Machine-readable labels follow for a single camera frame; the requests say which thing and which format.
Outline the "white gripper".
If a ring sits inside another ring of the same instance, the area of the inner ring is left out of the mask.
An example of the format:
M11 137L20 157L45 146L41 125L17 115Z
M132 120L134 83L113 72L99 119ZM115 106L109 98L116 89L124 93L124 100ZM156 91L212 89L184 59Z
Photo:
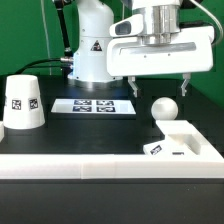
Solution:
M111 76L129 76L134 97L138 86L133 76L184 73L181 95L187 93L191 72L209 71L213 66L212 26L183 28L172 33L167 43L146 42L143 16L137 14L113 24L113 39L107 47L107 70Z

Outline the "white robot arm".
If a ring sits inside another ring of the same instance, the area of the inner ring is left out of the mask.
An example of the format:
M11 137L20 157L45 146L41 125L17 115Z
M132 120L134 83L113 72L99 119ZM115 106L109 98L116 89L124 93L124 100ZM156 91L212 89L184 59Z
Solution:
M184 0L121 0L132 15L117 23L111 9L99 0L77 0L79 48L71 59L68 79L89 88L128 79L181 73L188 82L193 72L213 66L210 25L180 25Z

